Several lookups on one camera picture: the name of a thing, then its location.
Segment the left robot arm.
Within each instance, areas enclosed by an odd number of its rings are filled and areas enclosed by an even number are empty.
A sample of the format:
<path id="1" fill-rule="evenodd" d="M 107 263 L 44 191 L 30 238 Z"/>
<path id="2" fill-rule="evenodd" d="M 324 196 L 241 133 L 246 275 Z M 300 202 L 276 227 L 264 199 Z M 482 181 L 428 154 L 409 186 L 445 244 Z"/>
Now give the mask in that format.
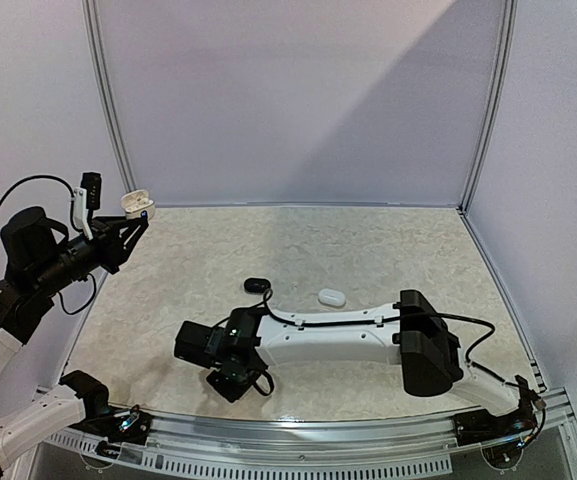
<path id="1" fill-rule="evenodd" d="M 89 234 L 56 241 L 54 234 L 67 234 L 67 226 L 33 206 L 2 227 L 7 265 L 0 280 L 0 375 L 53 308 L 54 297 L 97 268 L 117 273 L 148 226 L 146 215 L 101 216 L 91 220 Z M 65 427 L 120 436 L 119 415 L 108 399 L 104 384 L 74 371 L 28 407 L 0 418 L 0 478 L 26 451 Z"/>

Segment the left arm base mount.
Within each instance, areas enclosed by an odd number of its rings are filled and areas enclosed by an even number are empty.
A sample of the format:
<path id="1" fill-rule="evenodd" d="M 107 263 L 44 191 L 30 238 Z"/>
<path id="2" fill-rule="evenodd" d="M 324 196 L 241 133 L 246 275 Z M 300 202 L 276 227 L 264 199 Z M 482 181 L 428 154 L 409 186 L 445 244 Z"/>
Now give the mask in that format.
<path id="1" fill-rule="evenodd" d="M 148 440 L 154 416 L 138 404 L 130 408 L 111 406 L 109 412 L 96 418 L 84 419 L 70 428 L 105 438 L 109 443 L 130 443 L 144 446 Z"/>

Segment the white oval charging case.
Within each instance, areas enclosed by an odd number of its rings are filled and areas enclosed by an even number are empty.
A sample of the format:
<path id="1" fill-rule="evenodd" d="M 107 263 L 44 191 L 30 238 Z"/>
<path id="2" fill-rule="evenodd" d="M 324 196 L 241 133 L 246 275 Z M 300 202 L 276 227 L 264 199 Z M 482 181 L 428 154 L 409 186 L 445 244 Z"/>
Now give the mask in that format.
<path id="1" fill-rule="evenodd" d="M 318 300 L 325 305 L 342 307 L 346 303 L 346 296 L 341 291 L 324 288 L 318 292 Z"/>

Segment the black oval charging case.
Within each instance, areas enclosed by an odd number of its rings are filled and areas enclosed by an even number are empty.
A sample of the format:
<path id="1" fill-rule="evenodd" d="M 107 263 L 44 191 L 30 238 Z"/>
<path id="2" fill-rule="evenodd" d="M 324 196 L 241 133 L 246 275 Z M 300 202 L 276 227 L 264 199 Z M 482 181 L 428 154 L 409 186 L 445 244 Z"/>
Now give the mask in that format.
<path id="1" fill-rule="evenodd" d="M 271 288 L 271 282 L 265 278 L 250 277 L 244 281 L 243 287 L 247 293 L 262 295 Z"/>

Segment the white case with black window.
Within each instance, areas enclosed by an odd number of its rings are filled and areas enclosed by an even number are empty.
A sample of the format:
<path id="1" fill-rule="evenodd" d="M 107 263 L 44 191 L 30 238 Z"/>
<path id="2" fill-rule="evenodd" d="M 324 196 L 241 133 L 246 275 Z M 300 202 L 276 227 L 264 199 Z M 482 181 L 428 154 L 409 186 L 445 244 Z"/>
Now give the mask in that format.
<path id="1" fill-rule="evenodd" d="M 145 189 L 138 189 L 124 194 L 120 200 L 120 206 L 127 219 L 155 217 L 155 201 Z"/>

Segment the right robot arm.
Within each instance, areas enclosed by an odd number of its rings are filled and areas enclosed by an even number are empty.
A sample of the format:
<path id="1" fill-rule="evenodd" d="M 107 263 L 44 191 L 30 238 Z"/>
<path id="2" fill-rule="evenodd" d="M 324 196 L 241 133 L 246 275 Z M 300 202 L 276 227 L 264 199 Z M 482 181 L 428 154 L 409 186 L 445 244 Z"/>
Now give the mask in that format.
<path id="1" fill-rule="evenodd" d="M 440 313 L 417 290 L 364 310 L 290 313 L 274 310 L 266 289 L 259 303 L 206 326 L 183 322 L 175 358 L 209 370 L 208 383 L 229 402 L 256 387 L 268 370 L 306 361 L 366 361 L 400 368 L 404 391 L 429 398 L 450 393 L 486 412 L 485 427 L 505 436 L 540 406 L 528 381 L 509 381 L 472 358 Z"/>

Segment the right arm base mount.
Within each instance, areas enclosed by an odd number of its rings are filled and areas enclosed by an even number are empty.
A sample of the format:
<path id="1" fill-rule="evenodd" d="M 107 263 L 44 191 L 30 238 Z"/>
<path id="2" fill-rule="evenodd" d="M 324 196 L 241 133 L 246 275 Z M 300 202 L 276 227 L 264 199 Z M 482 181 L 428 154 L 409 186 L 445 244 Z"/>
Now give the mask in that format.
<path id="1" fill-rule="evenodd" d="M 512 412 L 494 416 L 485 409 L 456 414 L 452 423 L 459 446 L 511 438 L 537 426 L 534 401 L 519 400 Z"/>

